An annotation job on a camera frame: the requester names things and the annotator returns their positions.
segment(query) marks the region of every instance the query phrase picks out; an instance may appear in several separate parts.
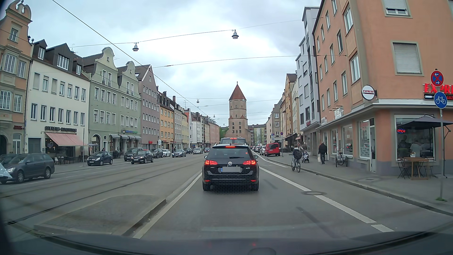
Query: wooden table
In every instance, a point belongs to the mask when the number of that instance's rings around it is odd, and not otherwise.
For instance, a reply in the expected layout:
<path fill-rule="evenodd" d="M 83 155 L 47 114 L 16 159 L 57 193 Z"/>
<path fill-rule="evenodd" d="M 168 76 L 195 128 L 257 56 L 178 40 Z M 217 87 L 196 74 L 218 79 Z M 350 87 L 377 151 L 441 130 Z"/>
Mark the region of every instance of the wooden table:
<path fill-rule="evenodd" d="M 424 158 L 424 157 L 404 157 L 404 160 L 410 161 L 412 164 L 412 174 L 410 177 L 411 180 L 428 180 L 429 179 L 428 176 L 420 177 L 421 176 L 421 174 L 420 174 L 421 166 L 417 167 L 417 171 L 419 172 L 419 177 L 417 177 L 417 178 L 414 177 L 414 162 L 429 162 L 429 159 Z"/>

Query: license plate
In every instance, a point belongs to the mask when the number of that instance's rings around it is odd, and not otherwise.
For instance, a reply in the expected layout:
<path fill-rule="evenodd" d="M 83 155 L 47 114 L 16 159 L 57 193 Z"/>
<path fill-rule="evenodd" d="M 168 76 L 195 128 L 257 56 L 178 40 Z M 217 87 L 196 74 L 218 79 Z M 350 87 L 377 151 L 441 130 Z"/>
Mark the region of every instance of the license plate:
<path fill-rule="evenodd" d="M 222 172 L 222 173 L 240 173 L 240 172 L 242 172 L 242 168 L 241 167 L 221 167 L 219 169 L 219 172 Z"/>

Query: pointed tower roof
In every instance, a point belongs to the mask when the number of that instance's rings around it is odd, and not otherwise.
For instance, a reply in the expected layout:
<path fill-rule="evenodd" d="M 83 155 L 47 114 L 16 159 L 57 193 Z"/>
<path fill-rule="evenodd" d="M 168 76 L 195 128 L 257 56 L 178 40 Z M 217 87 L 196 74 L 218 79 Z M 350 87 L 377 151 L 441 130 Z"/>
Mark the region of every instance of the pointed tower roof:
<path fill-rule="evenodd" d="M 233 100 L 233 99 L 245 99 L 245 100 L 247 100 L 246 97 L 244 96 L 244 94 L 242 93 L 241 88 L 239 88 L 239 85 L 237 84 L 237 82 L 236 82 L 236 87 L 233 90 L 233 94 L 231 94 L 229 100 Z"/>

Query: traffic island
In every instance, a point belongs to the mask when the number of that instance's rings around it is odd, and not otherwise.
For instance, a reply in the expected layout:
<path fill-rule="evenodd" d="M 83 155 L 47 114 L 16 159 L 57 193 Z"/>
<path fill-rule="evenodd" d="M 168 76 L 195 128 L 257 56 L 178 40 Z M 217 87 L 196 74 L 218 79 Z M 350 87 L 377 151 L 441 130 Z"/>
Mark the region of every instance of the traffic island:
<path fill-rule="evenodd" d="M 165 203 L 164 198 L 151 195 L 115 196 L 36 224 L 34 229 L 52 235 L 125 235 L 129 229 L 148 220 Z"/>

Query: black volkswagen station wagon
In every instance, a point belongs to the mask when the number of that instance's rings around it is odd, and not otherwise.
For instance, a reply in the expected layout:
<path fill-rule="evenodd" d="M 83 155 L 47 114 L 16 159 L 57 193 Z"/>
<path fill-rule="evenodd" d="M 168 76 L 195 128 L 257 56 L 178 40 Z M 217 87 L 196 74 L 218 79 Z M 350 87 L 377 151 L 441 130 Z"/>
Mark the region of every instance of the black volkswagen station wagon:
<path fill-rule="evenodd" d="M 213 146 L 205 156 L 203 165 L 203 190 L 211 185 L 244 185 L 257 191 L 260 167 L 247 145 L 219 144 Z"/>

